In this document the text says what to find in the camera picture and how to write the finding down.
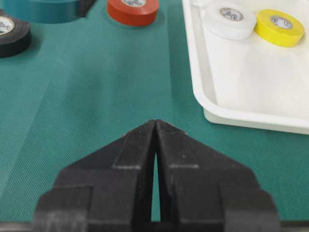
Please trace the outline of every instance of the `white plastic tray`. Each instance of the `white plastic tray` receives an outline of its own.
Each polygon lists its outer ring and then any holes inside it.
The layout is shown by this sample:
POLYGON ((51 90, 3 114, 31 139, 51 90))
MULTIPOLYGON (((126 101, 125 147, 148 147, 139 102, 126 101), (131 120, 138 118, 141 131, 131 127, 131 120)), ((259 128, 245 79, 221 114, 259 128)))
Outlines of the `white plastic tray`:
MULTIPOLYGON (((309 40, 284 48, 255 32, 232 41, 204 31, 200 10, 183 0, 194 95, 213 123, 309 134, 309 40)), ((232 0, 255 14, 293 15, 309 33, 309 0, 232 0)))

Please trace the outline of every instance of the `teal electrical tape roll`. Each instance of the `teal electrical tape roll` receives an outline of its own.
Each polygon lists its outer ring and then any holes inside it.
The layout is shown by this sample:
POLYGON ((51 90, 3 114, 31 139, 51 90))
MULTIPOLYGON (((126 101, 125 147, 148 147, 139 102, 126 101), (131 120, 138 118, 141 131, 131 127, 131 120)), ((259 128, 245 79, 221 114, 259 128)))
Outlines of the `teal electrical tape roll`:
POLYGON ((4 0, 7 14, 33 23, 66 23, 86 15, 95 0, 4 0))

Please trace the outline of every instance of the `tape roll label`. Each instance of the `tape roll label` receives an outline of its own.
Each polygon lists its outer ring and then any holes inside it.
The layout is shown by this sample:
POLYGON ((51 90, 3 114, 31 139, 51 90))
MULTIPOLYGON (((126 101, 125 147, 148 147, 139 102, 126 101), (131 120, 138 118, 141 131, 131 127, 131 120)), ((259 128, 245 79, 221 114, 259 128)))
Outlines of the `tape roll label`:
POLYGON ((270 20, 277 27, 280 27, 280 28, 283 28, 283 29, 291 29, 293 27, 293 24, 284 17, 274 15, 274 16, 270 17, 270 20))
POLYGON ((0 36, 10 33, 14 28, 15 23, 11 19, 0 16, 0 36))
POLYGON ((232 9, 232 8, 222 8, 220 10, 220 14, 229 20, 232 21, 241 21, 243 20, 243 15, 238 10, 232 9))
POLYGON ((132 7, 142 7, 146 5, 147 0, 121 0, 125 5, 132 7))

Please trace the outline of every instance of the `black electrical tape roll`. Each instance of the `black electrical tape roll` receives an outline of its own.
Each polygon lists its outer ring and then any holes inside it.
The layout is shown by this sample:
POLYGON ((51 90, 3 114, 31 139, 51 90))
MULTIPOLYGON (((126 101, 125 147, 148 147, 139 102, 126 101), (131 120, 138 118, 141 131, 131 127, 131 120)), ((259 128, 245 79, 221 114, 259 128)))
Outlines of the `black electrical tape roll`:
POLYGON ((0 9, 0 58, 22 53, 30 44, 30 23, 12 18, 0 9))

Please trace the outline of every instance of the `white electrical tape roll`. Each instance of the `white electrical tape roll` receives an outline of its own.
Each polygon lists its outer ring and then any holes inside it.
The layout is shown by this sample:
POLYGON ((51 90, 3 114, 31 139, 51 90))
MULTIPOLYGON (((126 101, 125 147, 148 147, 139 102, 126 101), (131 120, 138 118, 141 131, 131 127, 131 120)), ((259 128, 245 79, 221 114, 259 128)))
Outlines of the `white electrical tape roll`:
POLYGON ((203 11, 204 26, 226 39, 246 39, 256 24, 256 16, 250 10, 228 1, 213 2, 205 6, 203 11))

